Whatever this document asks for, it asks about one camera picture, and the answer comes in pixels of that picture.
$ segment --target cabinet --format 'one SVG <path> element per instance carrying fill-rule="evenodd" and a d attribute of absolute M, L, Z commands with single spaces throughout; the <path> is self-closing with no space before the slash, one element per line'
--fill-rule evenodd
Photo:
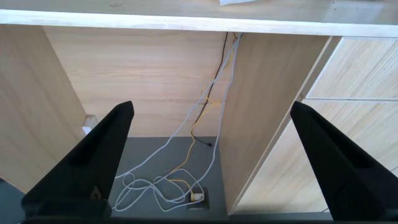
<path fill-rule="evenodd" d="M 315 82 L 308 83 L 309 93 L 302 93 L 303 103 L 389 170 L 398 167 L 396 43 L 396 40 L 342 38 Z M 287 120 L 235 212 L 322 212 L 327 209 L 294 124 L 289 117 Z"/>

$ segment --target wood grain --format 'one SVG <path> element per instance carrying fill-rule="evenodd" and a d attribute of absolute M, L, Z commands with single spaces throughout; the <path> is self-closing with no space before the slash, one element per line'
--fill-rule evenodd
<path fill-rule="evenodd" d="M 343 38 L 307 98 L 398 99 L 398 40 Z"/>
<path fill-rule="evenodd" d="M 229 213 L 266 158 L 267 147 L 328 37 L 244 34 L 220 140 Z"/>
<path fill-rule="evenodd" d="M 131 100 L 135 117 L 130 136 L 171 136 L 214 79 L 226 33 L 175 30 L 45 27 L 87 114 L 99 119 Z M 233 43 L 229 34 L 226 52 Z M 222 99 L 231 63 L 213 87 Z M 189 136 L 199 105 L 178 136 Z M 195 130 L 217 134 L 219 111 L 211 111 Z"/>
<path fill-rule="evenodd" d="M 387 169 L 398 166 L 398 103 L 304 100 Z M 290 122 L 236 212 L 321 212 L 327 208 Z"/>
<path fill-rule="evenodd" d="M 0 176 L 29 191 L 84 136 L 86 116 L 43 29 L 0 26 Z"/>
<path fill-rule="evenodd" d="M 2 0 L 0 23 L 398 37 L 395 0 Z"/>

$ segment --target white cable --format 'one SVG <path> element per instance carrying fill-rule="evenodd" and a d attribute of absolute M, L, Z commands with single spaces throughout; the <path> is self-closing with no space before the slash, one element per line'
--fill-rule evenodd
<path fill-rule="evenodd" d="M 212 165 L 213 165 L 213 163 L 214 163 L 214 160 L 215 160 L 215 152 L 216 152 L 216 147 L 217 147 L 217 144 L 218 144 L 218 140 L 219 140 L 219 138 L 220 138 L 221 122 L 222 122 L 222 119 L 223 119 L 225 100 L 226 100 L 226 96 L 227 96 L 227 94 L 228 94 L 228 90 L 229 90 L 229 88 L 230 88 L 230 86 L 231 86 L 231 84 L 232 84 L 232 82 L 233 82 L 234 70 L 235 70 L 235 61 L 236 61 L 236 52 L 237 52 L 237 50 L 238 50 L 239 41 L 240 41 L 241 36 L 242 36 L 242 34 L 240 34 L 240 35 L 238 36 L 236 42 L 234 43 L 234 45 L 233 45 L 233 46 L 231 47 L 231 49 L 229 50 L 228 55 L 227 55 L 227 57 L 226 57 L 226 60 L 224 61 L 224 64 L 223 64 L 223 66 L 222 66 L 222 68 L 221 68 L 221 70 L 220 70 L 220 74 L 212 81 L 212 83 L 210 83 L 210 85 L 207 87 L 207 89 L 203 92 L 203 94 L 202 94 L 202 96 L 200 97 L 200 99 L 192 106 L 192 108 L 189 110 L 187 116 L 185 117 L 183 123 L 182 123 L 182 124 L 180 125 L 180 127 L 176 130 L 176 132 L 174 132 L 174 134 L 167 140 L 167 142 L 166 142 L 162 147 L 158 148 L 158 150 L 156 150 L 154 153 L 152 153 L 146 160 L 144 160 L 143 162 L 141 162 L 138 166 L 135 166 L 135 167 L 133 167 L 131 170 L 129 170 L 129 171 L 127 171 L 127 172 L 125 172 L 125 173 L 123 173 L 123 174 L 121 174 L 121 175 L 115 177 L 115 179 L 120 178 L 120 177 L 123 177 L 123 185 L 124 185 L 124 188 L 122 189 L 122 191 L 121 191 L 120 194 L 118 195 L 118 198 L 116 199 L 115 206 L 113 207 L 113 208 L 115 209 L 115 211 L 117 211 L 117 212 L 122 212 L 122 211 L 127 210 L 128 208 L 130 208 L 131 206 L 133 206 L 133 205 L 141 198 L 141 196 L 142 196 L 148 189 L 152 189 L 152 190 L 153 190 L 153 193 L 154 193 L 154 197 L 155 197 L 155 199 L 156 199 L 156 202 L 157 202 L 159 208 L 160 208 L 163 212 L 168 212 L 168 211 L 171 211 L 171 210 L 173 210 L 173 209 L 175 209 L 175 208 L 178 208 L 178 207 L 182 207 L 182 206 L 191 205 L 191 204 L 194 204 L 194 203 L 199 203 L 199 202 L 201 202 L 201 200 L 199 200 L 199 201 L 196 201 L 196 202 L 183 203 L 183 204 L 180 204 L 180 205 L 176 205 L 176 206 L 174 206 L 174 207 L 171 207 L 171 208 L 169 208 L 169 209 L 164 209 L 164 208 L 161 206 L 161 204 L 159 203 L 159 199 L 157 198 L 156 195 L 159 195 L 165 202 L 182 203 L 182 202 L 184 201 L 185 196 L 192 190 L 193 186 L 195 186 L 196 184 L 199 186 L 199 188 L 201 188 L 202 193 L 204 193 L 203 188 L 201 187 L 201 185 L 200 185 L 199 182 L 200 182 L 201 180 L 203 180 L 203 179 L 206 177 L 207 173 L 210 171 L 210 169 L 211 169 L 211 167 L 212 167 Z M 222 103 L 222 105 L 221 105 L 220 120 L 219 120 L 219 124 L 218 124 L 218 133 L 217 133 L 217 138 L 216 138 L 215 146 L 214 146 L 214 148 L 213 148 L 213 158 L 212 158 L 212 160 L 211 160 L 211 162 L 210 162 L 210 165 L 209 165 L 209 168 L 206 170 L 206 172 L 202 175 L 202 177 L 201 177 L 199 180 L 196 180 L 196 178 L 194 178 L 194 176 L 192 176 L 191 173 L 189 173 L 189 171 L 187 171 L 187 170 L 185 170 L 185 169 L 177 169 L 177 170 L 175 170 L 175 171 L 173 171 L 173 172 L 171 172 L 171 173 L 169 173 L 169 174 L 167 174 L 167 175 L 165 175 L 165 176 L 163 176 L 163 177 L 158 176 L 158 177 L 156 177 L 156 178 L 154 179 L 153 183 L 152 183 L 152 182 L 149 182 L 148 180 L 145 180 L 145 179 L 136 179 L 135 176 L 134 176 L 134 174 L 132 173 L 132 171 L 134 171 L 135 169 L 137 169 L 137 168 L 139 168 L 140 166 L 144 165 L 151 157 L 153 157 L 156 153 L 158 153 L 160 150 L 162 150 L 163 148 L 165 148 L 165 147 L 169 144 L 170 140 L 180 131 L 181 127 L 185 124 L 185 122 L 187 121 L 188 117 L 190 116 L 190 113 L 192 112 L 192 110 L 193 110 L 194 108 L 196 108 L 196 106 L 199 104 L 199 102 L 203 99 L 204 95 L 205 95 L 206 92 L 209 90 L 210 86 L 211 86 L 212 84 L 214 84 L 214 82 L 216 82 L 216 81 L 219 79 L 220 76 L 222 76 L 224 67 L 225 67 L 226 63 L 228 62 L 228 60 L 229 60 L 229 58 L 230 58 L 230 56 L 231 56 L 231 53 L 232 53 L 233 51 L 234 51 L 234 57 L 233 57 L 233 64 L 232 64 L 231 79 L 230 79 L 230 81 L 229 81 L 229 83 L 228 83 L 227 88 L 225 89 L 225 92 L 224 92 L 223 103 Z M 170 176 L 171 174 L 174 174 L 174 173 L 177 172 L 177 171 L 184 171 L 184 172 L 186 172 L 186 173 L 195 181 L 195 183 L 194 183 L 194 184 L 189 188 L 189 190 L 188 190 L 187 192 L 185 192 L 185 193 L 183 192 L 183 190 L 181 189 L 180 186 L 178 186 L 176 183 L 172 182 L 171 180 L 168 180 L 168 179 L 167 179 L 168 176 Z M 130 182 L 129 184 L 126 184 L 126 183 L 125 183 L 125 178 L 127 177 L 127 175 L 130 175 L 130 174 L 132 175 L 133 180 L 132 180 L 132 182 Z M 181 195 L 180 197 L 178 197 L 178 198 L 175 198 L 175 199 L 168 199 L 168 198 L 166 198 L 166 197 L 163 195 L 163 193 L 156 187 L 156 184 L 158 184 L 158 183 L 159 183 L 160 181 L 162 181 L 162 180 L 167 180 L 168 182 L 174 184 L 174 185 L 181 191 L 182 195 Z M 136 182 L 145 182 L 145 183 L 147 183 L 148 185 L 145 186 L 145 187 L 133 187 L 134 184 L 135 184 Z M 124 194 L 124 196 L 122 197 L 122 199 L 120 199 L 120 197 L 122 196 L 123 192 L 126 191 L 126 190 L 127 190 L 127 192 Z M 122 208 L 122 209 L 118 209 L 118 205 L 126 198 L 126 196 L 129 194 L 129 192 L 132 191 L 132 190 L 143 190 L 143 191 L 142 191 L 141 194 L 140 194 L 132 203 L 130 203 L 128 206 L 126 206 L 125 208 Z"/>

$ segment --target tangled cable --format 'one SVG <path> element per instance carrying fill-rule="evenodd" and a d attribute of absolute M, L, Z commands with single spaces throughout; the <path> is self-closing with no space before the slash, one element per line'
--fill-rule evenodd
<path fill-rule="evenodd" d="M 238 46 L 239 46 L 239 41 L 240 41 L 241 36 L 242 36 L 242 34 L 239 34 L 239 35 L 238 35 L 238 38 L 236 39 L 236 41 L 234 42 L 233 46 L 232 46 L 231 49 L 229 50 L 228 55 L 227 55 L 227 57 L 226 57 L 226 60 L 225 60 L 225 62 L 223 63 L 223 66 L 222 66 L 222 68 L 221 68 L 221 70 L 220 70 L 220 74 L 217 76 L 216 79 L 214 79 L 214 80 L 208 85 L 208 87 L 206 88 L 206 90 L 203 91 L 203 93 L 202 93 L 200 99 L 192 106 L 192 108 L 189 110 L 187 116 L 185 117 L 183 123 L 182 123 L 182 124 L 180 125 L 180 127 L 174 132 L 174 134 L 167 140 L 167 142 L 166 142 L 163 146 L 161 146 L 160 148 L 158 148 L 155 152 L 153 152 L 147 159 L 145 159 L 145 160 L 144 160 L 143 162 L 141 162 L 139 165 L 137 165 L 137 166 L 133 167 L 132 169 L 130 169 L 129 171 L 127 171 L 127 172 L 125 172 L 125 173 L 123 173 L 123 174 L 118 175 L 118 176 L 115 177 L 115 179 L 118 179 L 118 178 L 121 178 L 121 177 L 122 177 L 122 178 L 123 178 L 122 182 L 123 182 L 123 186 L 124 186 L 124 188 L 122 189 L 122 191 L 120 192 L 120 194 L 118 195 L 118 197 L 117 197 L 117 199 L 116 199 L 115 206 L 113 207 L 113 209 L 115 209 L 115 211 L 117 211 L 117 212 L 122 212 L 122 211 L 125 211 L 125 210 L 127 210 L 128 208 L 132 207 L 132 206 L 142 197 L 142 195 L 143 195 L 147 190 L 149 190 L 149 189 L 152 189 L 152 190 L 153 190 L 153 193 L 154 193 L 154 197 L 155 197 L 155 199 L 156 199 L 156 202 L 157 202 L 159 208 L 160 208 L 163 212 L 169 212 L 169 211 L 171 211 L 171 210 L 173 210 L 173 209 L 175 209 L 175 208 L 178 208 L 178 207 L 182 207 L 182 206 L 191 205 L 191 204 L 194 204 L 194 203 L 199 203 L 199 202 L 201 202 L 201 200 L 197 200 L 197 201 L 194 201 L 194 202 L 182 203 L 182 202 L 184 201 L 185 196 L 186 196 L 190 191 L 192 191 L 192 188 L 193 188 L 195 185 L 198 185 L 199 188 L 201 189 L 202 193 L 204 193 L 203 188 L 202 188 L 201 185 L 200 185 L 200 181 L 203 180 L 203 179 L 206 177 L 207 173 L 210 171 L 210 169 L 211 169 L 211 167 L 212 167 L 212 165 L 213 165 L 213 163 L 214 163 L 214 160 L 215 160 L 216 147 L 217 147 L 217 144 L 218 144 L 218 140 L 219 140 L 219 138 L 220 138 L 221 122 L 222 122 L 222 119 L 223 119 L 224 106 L 225 106 L 225 99 L 226 99 L 226 96 L 227 96 L 227 94 L 228 94 L 229 87 L 231 86 L 231 84 L 232 84 L 232 82 L 233 82 L 234 69 L 235 69 L 235 60 L 236 60 L 236 52 L 237 52 L 237 49 L 238 49 Z M 217 133 L 216 142 L 215 142 L 214 148 L 213 148 L 213 158 L 212 158 L 212 160 L 211 160 L 211 162 L 210 162 L 210 165 L 209 165 L 209 167 L 207 168 L 206 172 L 202 175 L 202 177 L 201 177 L 200 179 L 197 180 L 193 175 L 191 175 L 191 173 L 189 173 L 189 171 L 187 171 L 187 170 L 185 170 L 185 169 L 183 169 L 183 168 L 179 168 L 180 166 L 178 166 L 176 169 L 174 169 L 172 172 L 168 173 L 168 174 L 165 175 L 165 176 L 157 176 L 157 177 L 155 177 L 155 179 L 154 179 L 152 182 L 150 182 L 150 181 L 148 181 L 148 180 L 146 180 L 146 179 L 136 179 L 136 177 L 134 176 L 134 174 L 133 174 L 132 172 L 133 172 L 134 170 L 140 168 L 141 166 L 143 166 L 149 159 L 151 159 L 154 155 L 156 155 L 160 150 L 162 150 L 163 148 L 165 148 L 165 147 L 169 144 L 169 142 L 171 141 L 171 139 L 180 131 L 181 127 L 185 124 L 185 122 L 187 121 L 187 119 L 188 119 L 188 117 L 190 116 L 190 114 L 191 114 L 191 112 L 193 111 L 193 109 L 196 108 L 196 107 L 198 106 L 199 102 L 201 102 L 201 100 L 205 97 L 207 91 L 209 91 L 209 89 L 210 89 L 210 86 L 212 86 L 212 84 L 214 84 L 215 82 L 217 82 L 217 80 L 222 76 L 223 70 L 224 70 L 224 68 L 225 68 L 225 65 L 229 62 L 229 58 L 230 58 L 230 56 L 231 56 L 232 53 L 233 53 L 233 64 L 232 64 L 231 79 L 230 79 L 230 81 L 229 81 L 229 83 L 228 83 L 228 86 L 227 86 L 227 88 L 225 89 L 225 92 L 224 92 L 224 95 L 223 95 L 223 100 L 222 100 L 222 104 L 221 104 L 220 120 L 219 120 L 219 124 L 218 124 L 218 133 Z M 178 186 L 178 185 L 174 182 L 174 181 L 181 181 L 181 180 L 174 180 L 174 181 L 173 181 L 173 180 L 169 180 L 169 179 L 167 178 L 168 176 L 170 176 L 170 175 L 172 175 L 172 174 L 174 174 L 174 173 L 176 173 L 176 172 L 186 172 L 186 173 L 195 181 L 194 184 L 192 184 L 192 186 L 190 186 L 190 187 L 189 187 L 188 183 L 186 182 L 186 184 L 187 184 L 188 187 L 189 187 L 189 190 L 188 190 L 188 191 L 184 192 L 184 191 L 182 190 L 182 188 L 181 188 L 180 186 Z M 132 177 L 132 181 L 130 181 L 129 183 L 126 183 L 126 177 L 127 177 L 127 176 L 131 176 L 131 177 Z M 174 199 L 169 199 L 169 198 L 167 198 L 166 196 L 164 196 L 163 193 L 162 193 L 162 192 L 158 189 L 158 187 L 156 186 L 159 182 L 161 182 L 161 181 L 163 181 L 163 180 L 165 180 L 165 181 L 167 181 L 167 182 L 169 182 L 169 183 L 175 185 L 175 186 L 181 191 L 181 196 L 179 196 L 179 197 L 177 197 L 177 198 L 174 198 Z M 146 183 L 147 185 L 144 186 L 144 187 L 134 187 L 138 182 L 143 182 L 143 183 Z M 120 203 L 122 203 L 122 201 L 127 197 L 127 195 L 129 195 L 129 193 L 130 193 L 132 190 L 141 190 L 142 192 L 141 192 L 140 195 L 139 195 L 133 202 L 131 202 L 128 206 L 126 206 L 126 207 L 124 207 L 124 208 L 118 208 L 118 205 L 119 205 Z M 159 197 L 160 197 L 161 199 L 163 199 L 165 202 L 176 203 L 176 204 L 179 204 L 179 205 L 176 205 L 176 206 L 173 206 L 173 207 L 170 207 L 170 208 L 164 208 L 164 207 L 161 206 L 161 204 L 160 204 L 160 202 L 159 202 Z"/>

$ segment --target black cable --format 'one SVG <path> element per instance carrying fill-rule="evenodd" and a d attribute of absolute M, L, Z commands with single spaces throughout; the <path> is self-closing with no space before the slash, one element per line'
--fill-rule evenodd
<path fill-rule="evenodd" d="M 213 79 L 213 80 L 215 80 L 215 79 L 217 78 L 218 72 L 220 71 L 220 68 L 221 68 L 221 66 L 222 66 L 222 64 L 223 64 L 224 52 L 225 52 L 225 45 L 226 45 L 226 39 L 227 39 L 227 37 L 228 37 L 228 32 L 225 34 L 223 53 L 221 54 L 221 62 L 220 62 L 220 65 L 218 66 L 216 75 L 214 76 L 214 79 Z M 214 85 L 214 83 L 212 83 L 211 86 L 210 86 L 209 92 L 208 92 L 208 94 L 207 94 L 207 98 L 210 97 L 210 92 L 211 92 L 211 89 L 213 88 L 213 85 Z M 203 108 L 201 109 L 200 114 L 198 115 L 198 118 L 197 118 L 197 120 L 194 122 L 194 124 L 196 124 L 196 123 L 198 122 L 198 120 L 199 120 L 199 118 L 200 118 L 200 115 L 203 113 L 203 110 L 205 110 L 205 107 L 206 107 L 207 103 L 208 103 L 208 99 L 206 99 L 206 102 L 205 102 L 205 104 L 203 105 Z M 208 146 L 210 146 L 210 147 L 212 146 L 212 143 L 210 143 L 210 142 L 204 142 L 204 141 L 198 139 L 198 138 L 192 133 L 192 131 L 191 131 L 191 135 L 192 135 L 196 140 L 202 142 L 203 144 L 206 144 L 206 145 L 208 145 Z"/>

